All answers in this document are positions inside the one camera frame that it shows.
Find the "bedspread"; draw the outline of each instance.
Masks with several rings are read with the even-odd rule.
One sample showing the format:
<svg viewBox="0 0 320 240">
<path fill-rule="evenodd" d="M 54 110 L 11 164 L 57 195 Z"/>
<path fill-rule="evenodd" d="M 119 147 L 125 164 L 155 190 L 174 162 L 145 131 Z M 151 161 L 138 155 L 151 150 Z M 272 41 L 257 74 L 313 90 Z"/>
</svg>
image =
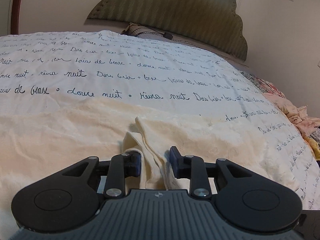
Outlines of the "bedspread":
<svg viewBox="0 0 320 240">
<path fill-rule="evenodd" d="M 90 97 L 225 122 L 246 119 L 299 181 L 303 208 L 320 209 L 319 166 L 300 133 L 216 54 L 110 31 L 0 37 L 0 114 L 53 112 Z"/>
</svg>

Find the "cream towel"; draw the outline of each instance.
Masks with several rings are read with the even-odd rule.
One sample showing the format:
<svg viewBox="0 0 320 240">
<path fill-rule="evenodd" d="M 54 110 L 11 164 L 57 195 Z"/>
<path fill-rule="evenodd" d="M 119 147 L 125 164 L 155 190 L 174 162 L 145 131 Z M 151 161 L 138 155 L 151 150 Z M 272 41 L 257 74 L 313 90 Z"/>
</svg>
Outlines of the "cream towel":
<svg viewBox="0 0 320 240">
<path fill-rule="evenodd" d="M 167 161 L 176 145 L 183 155 L 225 157 L 295 190 L 289 167 L 257 134 L 249 122 L 172 115 L 109 98 L 50 114 L 0 116 L 0 239 L 18 229 L 10 205 L 21 188 L 91 155 L 109 160 L 121 147 L 142 153 L 141 188 L 188 188 Z"/>
<path fill-rule="evenodd" d="M 153 157 L 159 173 L 148 175 L 141 188 L 189 189 L 188 179 L 175 179 L 169 160 L 169 149 L 176 146 L 181 155 L 196 155 L 205 162 L 215 163 L 217 158 L 227 158 L 293 191 L 299 183 L 284 164 L 279 154 L 268 147 L 260 133 L 246 120 L 217 122 L 190 115 L 137 117 L 139 132 L 127 132 L 122 151 L 141 150 L 145 158 Z M 209 179 L 216 193 L 213 179 Z"/>
</svg>

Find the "logo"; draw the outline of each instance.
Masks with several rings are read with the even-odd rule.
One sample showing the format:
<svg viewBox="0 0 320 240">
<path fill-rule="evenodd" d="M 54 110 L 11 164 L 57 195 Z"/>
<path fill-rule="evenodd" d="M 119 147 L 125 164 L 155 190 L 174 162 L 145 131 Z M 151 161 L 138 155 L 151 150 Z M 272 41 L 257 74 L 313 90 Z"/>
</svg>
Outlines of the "logo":
<svg viewBox="0 0 320 240">
<path fill-rule="evenodd" d="M 157 198 L 161 198 L 162 196 L 164 196 L 161 192 L 158 192 L 158 193 L 156 193 L 155 194 L 155 196 L 157 197 Z"/>
</svg>

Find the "pink blanket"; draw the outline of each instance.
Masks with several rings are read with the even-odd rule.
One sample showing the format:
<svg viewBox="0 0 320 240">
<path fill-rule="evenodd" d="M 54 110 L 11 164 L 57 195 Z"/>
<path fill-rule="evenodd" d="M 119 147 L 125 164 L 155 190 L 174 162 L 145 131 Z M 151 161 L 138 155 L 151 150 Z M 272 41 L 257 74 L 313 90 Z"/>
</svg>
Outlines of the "pink blanket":
<svg viewBox="0 0 320 240">
<path fill-rule="evenodd" d="M 308 116 L 306 106 L 297 108 L 286 98 L 270 93 L 263 93 L 263 95 L 287 116 L 289 121 L 298 128 L 303 137 L 310 136 L 310 134 L 320 126 L 320 118 Z"/>
</svg>

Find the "white wall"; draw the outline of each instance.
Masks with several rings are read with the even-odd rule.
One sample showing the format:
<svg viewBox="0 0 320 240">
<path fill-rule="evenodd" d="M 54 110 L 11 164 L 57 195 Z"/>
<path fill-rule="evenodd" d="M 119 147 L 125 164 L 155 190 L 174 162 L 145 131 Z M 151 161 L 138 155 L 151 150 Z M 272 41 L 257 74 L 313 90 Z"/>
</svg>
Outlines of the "white wall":
<svg viewBox="0 0 320 240">
<path fill-rule="evenodd" d="M 0 36 L 10 34 L 12 0 L 0 0 Z"/>
<path fill-rule="evenodd" d="M 87 31 L 106 28 L 121 32 L 127 24 L 87 20 L 91 10 L 101 0 L 21 0 L 19 34 L 34 32 Z"/>
<path fill-rule="evenodd" d="M 246 64 L 320 117 L 320 0 L 237 0 Z"/>
</svg>

